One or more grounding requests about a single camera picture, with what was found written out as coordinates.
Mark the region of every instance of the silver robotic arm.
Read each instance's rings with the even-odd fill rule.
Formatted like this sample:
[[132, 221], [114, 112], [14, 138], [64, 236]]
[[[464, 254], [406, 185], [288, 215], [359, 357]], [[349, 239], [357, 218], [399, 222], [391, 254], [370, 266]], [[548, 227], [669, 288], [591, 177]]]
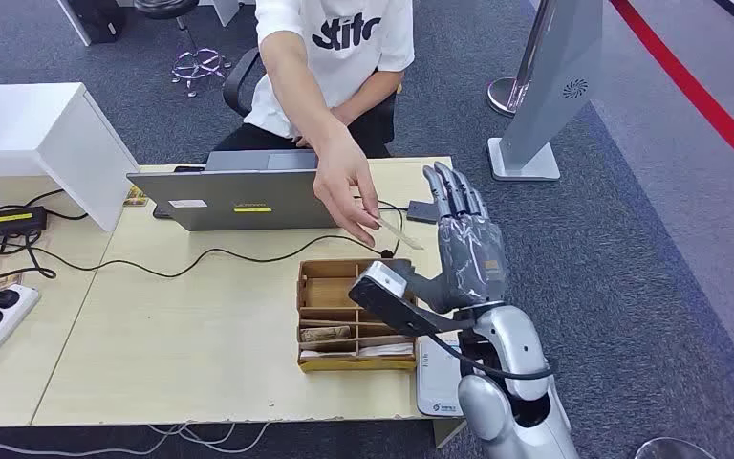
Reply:
[[[570, 422], [533, 323], [504, 302], [507, 260], [502, 234], [463, 174], [426, 166], [440, 212], [443, 271], [434, 279], [401, 260], [374, 263], [350, 298], [407, 336], [429, 336], [461, 361], [460, 406], [491, 459], [575, 459]], [[432, 311], [403, 298], [406, 290]], [[453, 318], [442, 316], [453, 313]], [[462, 354], [438, 333], [460, 330]]]

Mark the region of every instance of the silver laptop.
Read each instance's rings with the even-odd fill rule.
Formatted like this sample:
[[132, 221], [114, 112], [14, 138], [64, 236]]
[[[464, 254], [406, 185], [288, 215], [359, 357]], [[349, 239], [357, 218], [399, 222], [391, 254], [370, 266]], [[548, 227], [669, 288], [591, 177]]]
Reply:
[[196, 172], [128, 180], [190, 231], [332, 228], [313, 195], [313, 150], [213, 151]]

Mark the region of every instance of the red stripe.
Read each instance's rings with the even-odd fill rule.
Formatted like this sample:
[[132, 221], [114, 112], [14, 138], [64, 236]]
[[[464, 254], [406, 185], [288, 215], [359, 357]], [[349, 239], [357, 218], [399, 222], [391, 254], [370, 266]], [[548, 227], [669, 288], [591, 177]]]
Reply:
[[649, 53], [657, 60], [665, 73], [674, 80], [699, 112], [722, 138], [734, 149], [734, 120], [726, 110], [702, 87], [702, 85], [671, 53], [657, 34], [635, 10], [628, 0], [610, 0], [626, 24], [637, 35]]

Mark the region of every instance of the yellow sticker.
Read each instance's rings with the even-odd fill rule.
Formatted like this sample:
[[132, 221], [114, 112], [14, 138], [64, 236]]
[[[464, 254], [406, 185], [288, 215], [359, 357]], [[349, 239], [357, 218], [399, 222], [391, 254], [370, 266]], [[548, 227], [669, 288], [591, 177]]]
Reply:
[[12, 222], [15, 220], [29, 220], [31, 218], [32, 218], [31, 213], [19, 213], [17, 215], [5, 215], [3, 217], [0, 217], [0, 223]]
[[235, 208], [236, 212], [271, 212], [271, 208]]

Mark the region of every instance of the office chair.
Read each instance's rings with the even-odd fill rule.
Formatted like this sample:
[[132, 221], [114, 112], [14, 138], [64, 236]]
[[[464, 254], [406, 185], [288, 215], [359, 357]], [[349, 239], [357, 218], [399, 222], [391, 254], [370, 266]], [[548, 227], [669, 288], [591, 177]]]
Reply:
[[[244, 118], [251, 112], [251, 103], [242, 100], [241, 85], [259, 57], [260, 50], [256, 47], [246, 51], [237, 65], [229, 72], [227, 81], [224, 82], [224, 101], [232, 110]], [[361, 120], [367, 117], [371, 122], [378, 123], [381, 126], [381, 140], [384, 144], [391, 142], [395, 138], [396, 94], [391, 94], [382, 103], [376, 105], [359, 118]]]
[[197, 80], [210, 76], [226, 78], [222, 69], [232, 66], [224, 55], [209, 48], [199, 48], [192, 39], [182, 16], [195, 10], [198, 2], [199, 0], [134, 0], [134, 7], [146, 17], [176, 19], [179, 30], [186, 35], [189, 48], [176, 59], [170, 74], [174, 83], [186, 81], [189, 98], [194, 98], [198, 94], [195, 91]]

